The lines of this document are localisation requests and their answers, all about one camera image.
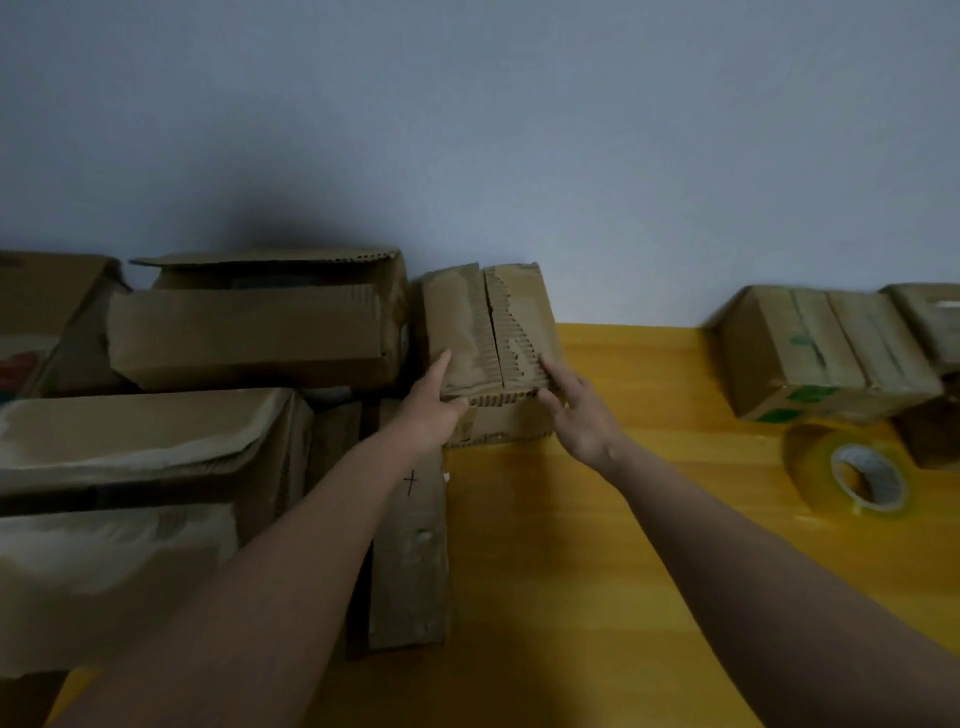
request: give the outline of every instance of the white wall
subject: white wall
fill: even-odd
[[[7,0],[0,242],[536,259],[626,324],[960,279],[958,37],[950,0]]]

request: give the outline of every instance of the left hand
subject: left hand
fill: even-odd
[[[464,397],[440,401],[440,388],[451,355],[447,349],[414,384],[392,422],[398,431],[413,439],[414,448],[421,454],[445,443],[469,408]]]

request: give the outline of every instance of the green marking on box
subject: green marking on box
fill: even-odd
[[[818,401],[825,400],[836,391],[836,387],[824,387],[819,384],[806,384],[803,387],[799,387],[787,399],[801,401],[804,404],[816,404]]]
[[[803,410],[800,409],[772,409],[764,413],[761,417],[757,417],[756,421],[759,423],[770,423],[771,425],[783,425],[784,423],[796,420],[803,413]]]

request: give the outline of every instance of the yellow wooden surface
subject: yellow wooden surface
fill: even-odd
[[[909,522],[836,526],[787,477],[783,427],[733,418],[705,333],[567,325],[561,337],[641,444],[960,651],[960,476],[912,471]],[[449,642],[331,667],[306,726],[758,725],[623,501],[556,440],[446,462]]]

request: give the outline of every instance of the right hand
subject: right hand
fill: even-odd
[[[553,392],[547,389],[537,392],[537,399],[553,418],[561,444],[584,465],[600,470],[610,460],[611,448],[627,436],[593,391],[593,385],[558,361],[546,356],[541,361],[566,396],[568,406],[564,407]]]

